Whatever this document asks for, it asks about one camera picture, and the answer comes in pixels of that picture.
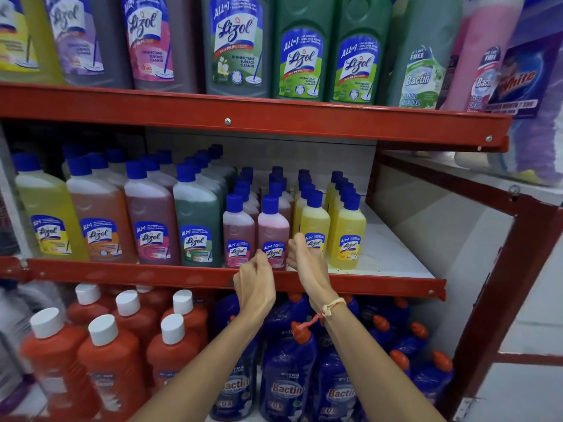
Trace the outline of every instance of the orange bottle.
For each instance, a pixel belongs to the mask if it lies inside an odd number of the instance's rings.
[[[201,348],[200,337],[193,331],[186,331],[184,318],[180,314],[165,317],[160,327],[162,333],[154,337],[146,352],[157,390],[186,367]]]
[[[120,330],[113,315],[96,318],[88,325],[90,337],[78,349],[78,360],[102,400],[104,422],[124,422],[148,399],[143,382],[139,340]]]
[[[170,308],[172,290],[161,287],[137,286],[137,293],[142,307],[149,307],[157,312],[158,318]]]
[[[67,309],[67,317],[72,324],[87,327],[96,317],[111,314],[116,308],[115,299],[102,295],[97,284],[80,283],[74,290],[77,301]]]
[[[193,330],[201,338],[201,349],[207,347],[207,310],[200,305],[194,306],[193,294],[190,290],[179,290],[172,297],[173,308],[162,316],[164,319],[170,314],[180,314],[184,318],[186,330]]]
[[[57,308],[47,308],[29,320],[30,333],[20,353],[32,364],[35,377],[48,397],[53,420],[92,419],[100,411],[100,398],[78,361],[78,348],[86,330],[65,324]]]
[[[128,330],[140,341],[140,353],[143,358],[145,382],[152,386],[152,371],[145,360],[150,341],[158,335],[158,315],[152,308],[142,307],[138,294],[126,290],[116,297],[117,310],[113,312],[120,330]]]

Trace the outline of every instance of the shelf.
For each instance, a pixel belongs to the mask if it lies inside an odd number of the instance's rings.
[[[330,282],[339,293],[440,298],[445,300],[446,280],[434,278],[366,203],[368,220],[357,269],[330,268]],[[193,268],[158,265],[66,262],[28,259],[28,279],[64,283],[102,283],[233,289],[232,268]],[[303,291],[294,270],[274,273],[276,290]]]
[[[484,113],[0,84],[0,118],[326,136],[506,151],[511,119]]]

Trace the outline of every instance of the lizol bottle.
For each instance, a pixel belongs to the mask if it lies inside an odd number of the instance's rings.
[[[346,368],[334,347],[321,353],[318,361],[317,382],[313,382],[310,419],[342,421],[350,419],[356,405],[356,391]]]
[[[304,323],[311,307],[305,293],[287,293],[287,300],[273,307],[264,319],[260,336],[268,343],[291,338],[291,323]]]
[[[159,149],[157,151],[157,157],[158,164],[160,164],[160,171],[173,177],[178,176],[176,166],[172,163],[172,151],[170,149]]]
[[[57,308],[39,311],[29,320],[31,334],[20,352],[31,361],[47,395],[53,420],[91,420],[100,410],[88,372],[78,361],[78,349],[88,338],[86,329],[64,322]]]
[[[43,0],[0,0],[0,81],[65,84]]]
[[[170,193],[174,189],[174,185],[178,183],[175,177],[170,176],[162,171],[160,171],[160,165],[158,164],[158,156],[154,154],[144,155],[141,158],[143,165],[145,166],[146,175],[150,181],[157,183],[164,188],[166,188]]]
[[[467,36],[467,31],[469,29],[469,22],[471,16],[475,11],[475,1],[474,0],[462,0],[463,3],[463,17],[459,24],[458,34],[455,36],[454,47],[452,49],[452,54],[450,55],[450,62],[447,64],[446,76],[444,77],[444,82],[442,84],[442,90],[440,91],[440,97],[438,98],[438,104],[436,109],[439,110],[447,99],[447,95],[450,91],[450,86],[452,85],[452,80],[455,75],[455,70],[459,62],[459,55],[463,49],[463,43],[465,42],[465,37]]]
[[[461,17],[461,0],[408,0],[385,105],[436,108]]]
[[[140,161],[126,163],[125,195],[139,262],[179,265],[178,226],[174,200],[163,186],[148,180]]]
[[[202,0],[207,94],[269,98],[274,0]]]
[[[254,337],[236,362],[235,368],[225,382],[209,415],[213,420],[239,421],[243,420],[255,401],[256,394],[256,359],[259,342]]]
[[[162,333],[156,335],[146,351],[152,367],[155,392],[165,387],[199,354],[199,338],[184,328],[180,314],[170,314],[160,323]]]
[[[276,99],[324,100],[334,0],[276,0]]]
[[[199,166],[199,163],[195,161],[195,158],[186,157],[185,164],[190,165],[193,169],[195,173],[195,183],[201,185],[204,188],[207,188],[209,191],[215,194],[220,203],[220,211],[224,212],[223,200],[225,198],[225,195],[223,194],[221,185],[219,185],[217,181],[214,181],[213,179],[201,174],[201,167]]]
[[[227,268],[239,268],[254,255],[256,223],[248,213],[243,212],[243,198],[240,195],[227,195],[227,211],[223,213],[223,237]]]
[[[108,156],[108,166],[112,171],[127,177],[125,168],[125,152],[121,148],[109,148],[106,151]]]
[[[191,165],[180,164],[174,185],[174,205],[178,219],[182,265],[219,268],[221,266],[221,212],[216,195],[195,183]]]
[[[88,325],[90,337],[78,349],[78,361],[102,400],[102,420],[122,421],[145,404],[148,394],[143,380],[139,340],[117,328],[113,315],[102,315]]]
[[[197,93],[192,0],[121,0],[135,88]]]
[[[301,193],[298,194],[299,198],[295,202],[295,212],[293,212],[293,222],[292,222],[292,230],[291,230],[292,237],[300,231],[299,227],[301,225],[301,215],[303,214],[303,209],[307,206],[307,199],[315,191],[315,186],[312,183],[301,182],[300,191]]]
[[[336,190],[336,181],[337,179],[341,179],[343,177],[343,173],[339,170],[333,170],[332,175],[330,177],[330,182],[327,185],[327,196],[324,200],[324,209],[328,212],[330,209],[330,202],[333,199],[334,191]]]
[[[260,414],[269,421],[298,421],[305,408],[318,350],[309,329],[297,326],[291,323],[293,340],[280,341],[264,353]]]
[[[432,352],[432,361],[427,362],[413,374],[413,383],[434,404],[441,392],[452,380],[454,367],[446,354],[440,351]]]
[[[95,178],[102,179],[123,190],[127,176],[111,170],[107,159],[102,154],[88,154],[86,157]]]
[[[254,223],[258,226],[258,216],[260,215],[260,211],[256,205],[250,202],[248,189],[237,185],[235,186],[235,194],[240,196],[243,201],[243,212],[248,213],[252,220],[254,220]]]
[[[336,0],[325,101],[373,105],[390,0]]]
[[[396,349],[411,358],[426,347],[427,343],[428,330],[415,321],[411,323],[409,330],[393,343],[391,349]]]
[[[44,173],[32,154],[19,152],[12,158],[18,171],[16,186],[43,256],[88,261],[86,242],[67,184]]]
[[[303,209],[299,231],[305,235],[307,247],[320,249],[323,256],[326,251],[330,216],[323,205],[323,191],[313,191],[307,200],[307,207]]]
[[[467,36],[442,110],[485,110],[498,84],[508,41],[516,28],[524,0],[474,0]]]
[[[68,84],[132,89],[119,0],[44,0]]]
[[[258,216],[258,248],[266,253],[272,269],[285,270],[289,222],[278,213],[278,200],[272,195],[262,200],[262,213]]]
[[[137,263],[123,192],[92,174],[85,157],[68,159],[67,188],[82,228],[90,261]]]
[[[338,212],[330,264],[337,269],[354,269],[360,258],[367,222],[360,211],[360,195],[349,195],[344,208]]]

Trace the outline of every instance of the blue cap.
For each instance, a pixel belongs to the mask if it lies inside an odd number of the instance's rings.
[[[68,143],[61,146],[62,154],[66,159],[75,159],[86,155],[86,149],[82,145]]]
[[[249,192],[249,189],[246,188],[246,186],[236,185],[234,191],[235,191],[235,194],[237,194],[238,196],[240,196],[243,199],[244,203],[246,201],[248,201],[248,196],[249,196],[250,192]]]
[[[338,194],[342,195],[342,191],[344,191],[347,188],[354,188],[354,184],[352,182],[344,182],[342,185],[340,185],[340,189],[338,190]]]
[[[130,179],[144,179],[146,177],[146,169],[140,161],[126,161],[125,169],[127,177]]]
[[[270,182],[270,195],[281,197],[283,193],[283,184],[281,182]]]
[[[207,156],[201,152],[196,152],[194,154],[194,160],[199,164],[202,169],[207,169],[209,162],[207,161]]]
[[[109,148],[106,151],[108,161],[112,163],[125,162],[125,151],[121,148]]]
[[[307,206],[320,207],[323,205],[323,191],[311,191],[311,195],[307,199]]]
[[[184,159],[184,163],[186,164],[190,164],[193,168],[194,168],[194,173],[198,174],[201,173],[201,167],[199,166],[199,163],[197,162],[197,160],[193,157],[186,157]]]
[[[267,215],[275,215],[278,212],[278,208],[278,197],[271,194],[264,196],[264,198],[262,199],[262,213],[266,213]]]
[[[41,165],[37,156],[28,152],[17,152],[12,154],[13,164],[17,171],[37,171],[41,170]]]
[[[176,172],[178,173],[178,182],[195,181],[194,166],[190,163],[178,164]]]
[[[88,163],[87,157],[77,157],[75,159],[67,159],[70,174],[72,176],[86,176],[92,174],[92,169]]]
[[[156,154],[144,155],[141,157],[141,161],[145,165],[146,171],[160,170],[160,164],[158,163],[158,156]]]
[[[332,171],[332,177],[330,177],[330,181],[332,183],[336,183],[336,180],[340,179],[343,176],[344,176],[344,174],[340,170],[333,170]]]
[[[243,211],[243,198],[237,194],[227,195],[227,212],[239,213]]]
[[[303,191],[303,185],[305,185],[307,183],[313,183],[313,180],[311,180],[310,176],[303,176],[299,179],[299,181],[297,183],[298,183],[298,186],[299,186],[299,191]]]
[[[301,198],[309,199],[311,192],[315,190],[315,186],[312,183],[304,183],[301,187]]]
[[[223,144],[222,143],[212,143],[211,146],[213,148],[217,148],[219,150],[219,154],[221,157],[223,156]]]
[[[336,187],[337,191],[340,191],[341,186],[347,182],[348,182],[348,178],[339,178],[336,179],[336,184],[334,186]]]
[[[345,203],[346,200],[348,200],[348,197],[349,197],[351,194],[356,194],[356,188],[354,188],[354,187],[342,188],[342,189],[340,190],[340,192],[341,192],[341,193],[340,193],[340,201],[343,202],[343,203]]]
[[[358,210],[360,208],[360,199],[362,197],[359,194],[348,194],[348,198],[344,203],[344,208],[346,210]]]
[[[159,149],[157,156],[159,164],[172,164],[172,151],[170,149]]]
[[[88,162],[90,164],[91,169],[96,170],[96,169],[108,168],[108,161],[106,160],[106,157],[104,157],[102,154],[88,154],[86,157],[88,158]]]
[[[250,183],[252,183],[252,181],[254,180],[254,168],[249,167],[249,166],[245,166],[240,170],[240,172],[243,175],[246,175],[248,177],[248,179],[250,180]]]

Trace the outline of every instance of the white cap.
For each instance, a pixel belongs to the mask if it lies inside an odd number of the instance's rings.
[[[173,345],[182,340],[186,334],[184,318],[180,314],[170,314],[160,323],[162,341],[166,345]]]
[[[187,314],[194,308],[194,298],[191,290],[179,290],[172,297],[172,304],[176,314]]]
[[[122,291],[116,297],[117,312],[122,317],[135,314],[140,308],[139,296],[134,290]]]
[[[148,291],[153,290],[154,287],[152,287],[152,286],[137,286],[136,289],[139,293],[147,293]]]
[[[111,314],[96,317],[89,325],[88,331],[92,343],[96,347],[103,347],[117,338],[117,324],[116,318]]]
[[[90,305],[102,296],[97,284],[80,283],[74,290],[80,305]]]
[[[57,308],[47,308],[32,315],[29,319],[33,334],[37,339],[50,338],[65,326],[61,313]]]

